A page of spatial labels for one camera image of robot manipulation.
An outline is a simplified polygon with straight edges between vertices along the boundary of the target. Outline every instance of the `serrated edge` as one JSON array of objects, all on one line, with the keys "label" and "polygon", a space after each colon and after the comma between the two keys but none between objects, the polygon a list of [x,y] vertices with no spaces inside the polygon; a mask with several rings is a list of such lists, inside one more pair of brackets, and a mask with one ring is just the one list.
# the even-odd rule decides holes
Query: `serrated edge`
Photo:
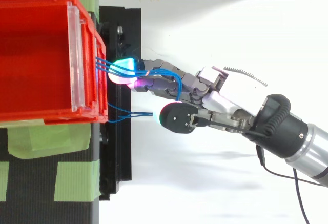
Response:
[{"label": "serrated edge", "polygon": [[246,71],[243,70],[243,69],[235,69],[235,68],[230,68],[230,67],[224,67],[223,70],[227,70],[227,71],[231,71],[231,72],[235,72],[235,73],[240,73],[240,74],[246,75],[246,76],[248,76],[248,77],[250,77],[250,78],[252,78],[252,79],[254,79],[254,80],[260,82],[260,83],[261,83],[262,85],[264,85],[265,87],[268,86],[267,83],[265,83],[265,82],[261,81],[259,78],[255,77],[254,74],[251,74],[251,73],[249,73],[249,72],[246,72]]}]

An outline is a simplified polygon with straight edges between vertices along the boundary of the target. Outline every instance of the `black cable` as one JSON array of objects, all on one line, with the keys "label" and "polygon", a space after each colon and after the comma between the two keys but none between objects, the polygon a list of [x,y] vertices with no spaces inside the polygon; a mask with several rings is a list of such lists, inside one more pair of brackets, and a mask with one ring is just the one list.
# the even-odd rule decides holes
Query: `black cable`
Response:
[{"label": "black cable", "polygon": [[294,168],[293,168],[293,171],[294,171],[295,186],[296,186],[296,193],[297,193],[297,198],[298,198],[299,206],[301,207],[301,211],[302,211],[302,214],[303,214],[303,217],[304,217],[304,220],[305,220],[306,224],[310,224],[310,223],[309,223],[309,220],[308,220],[308,218],[307,218],[307,216],[306,216],[306,213],[305,213],[304,207],[303,207],[301,194],[300,194],[300,192],[299,192],[299,185],[298,185],[297,171],[296,171],[296,169],[294,169]]},{"label": "black cable", "polygon": [[[266,171],[268,171],[270,174],[273,174],[273,175],[276,175],[276,176],[279,176],[279,177],[282,177],[282,178],[286,178],[286,179],[295,179],[294,177],[291,177],[291,176],[287,176],[287,175],[282,175],[282,174],[277,174],[275,172],[272,172],[271,170],[267,169],[267,167],[265,165],[263,165],[264,169]],[[313,185],[316,185],[316,186],[320,186],[320,187],[323,187],[322,184],[319,184],[319,183],[315,183],[315,182],[312,182],[312,181],[308,181],[308,180],[305,180],[305,179],[298,179],[299,181],[302,181],[302,182],[305,182],[305,183],[309,183],[309,184],[313,184]]]},{"label": "black cable", "polygon": [[267,138],[267,136],[265,134],[250,131],[250,130],[247,130],[247,129],[244,129],[244,128],[237,128],[237,127],[230,126],[230,125],[227,125],[227,124],[224,124],[224,123],[217,123],[216,121],[210,121],[209,124],[224,127],[224,128],[233,129],[233,130],[240,131],[240,132],[247,133],[247,134],[253,134],[253,135],[261,137],[261,138]]},{"label": "black cable", "polygon": [[279,103],[279,108],[275,114],[264,125],[264,134],[268,137],[275,134],[276,129],[282,124],[282,122],[289,116],[291,111],[291,102],[281,94],[272,94],[268,98],[272,98]]},{"label": "black cable", "polygon": [[[287,175],[282,175],[282,174],[277,174],[277,173],[272,172],[271,170],[267,169],[267,167],[265,166],[264,150],[263,150],[263,148],[262,148],[261,146],[256,145],[256,152],[257,152],[257,157],[258,157],[259,160],[260,160],[261,166],[263,166],[264,169],[265,169],[267,172],[269,172],[270,174],[273,174],[273,175],[276,175],[276,176],[282,177],[282,178],[286,178],[286,179],[295,179],[294,177],[287,176]],[[299,180],[299,181],[302,181],[302,182],[305,182],[305,183],[312,184],[312,185],[316,185],[316,186],[321,186],[321,187],[323,187],[322,184],[315,183],[315,182],[312,182],[312,181],[308,181],[308,180],[305,180],[305,179],[298,179],[298,180]]]}]

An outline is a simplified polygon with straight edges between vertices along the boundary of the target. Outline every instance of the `black metal frame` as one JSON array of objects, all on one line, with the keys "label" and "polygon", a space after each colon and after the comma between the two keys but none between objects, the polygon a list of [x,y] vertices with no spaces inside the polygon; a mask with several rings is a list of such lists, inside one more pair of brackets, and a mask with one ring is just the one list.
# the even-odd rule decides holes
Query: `black metal frame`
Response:
[{"label": "black metal frame", "polygon": [[[117,33],[122,26],[123,35]],[[106,44],[107,60],[113,62],[121,56],[136,55],[141,58],[141,10],[122,7],[100,7],[100,34]],[[131,110],[131,90],[126,85],[107,81],[108,102]],[[127,115],[109,108],[109,119],[118,120]],[[131,119],[119,123],[100,125],[100,200],[109,200],[117,193],[120,181],[131,180]]]}]

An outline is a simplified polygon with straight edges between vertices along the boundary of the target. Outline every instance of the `silver cylinder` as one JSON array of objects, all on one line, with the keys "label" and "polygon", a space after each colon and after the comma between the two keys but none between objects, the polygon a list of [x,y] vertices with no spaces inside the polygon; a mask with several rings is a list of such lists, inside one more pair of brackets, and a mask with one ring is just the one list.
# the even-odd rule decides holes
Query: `silver cylinder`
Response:
[{"label": "silver cylinder", "polygon": [[303,146],[285,161],[294,169],[328,187],[328,133],[314,124],[307,126],[309,131]]}]

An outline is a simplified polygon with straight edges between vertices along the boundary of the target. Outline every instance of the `coiled cable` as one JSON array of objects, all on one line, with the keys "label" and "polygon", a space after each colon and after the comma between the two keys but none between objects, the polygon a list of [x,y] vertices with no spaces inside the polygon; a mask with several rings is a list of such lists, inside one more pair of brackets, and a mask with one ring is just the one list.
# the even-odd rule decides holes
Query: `coiled cable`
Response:
[{"label": "coiled cable", "polygon": [[264,125],[264,134],[271,137],[275,134],[276,129],[287,118],[291,111],[291,102],[281,94],[272,94],[268,98],[272,98],[280,104],[277,112]]}]

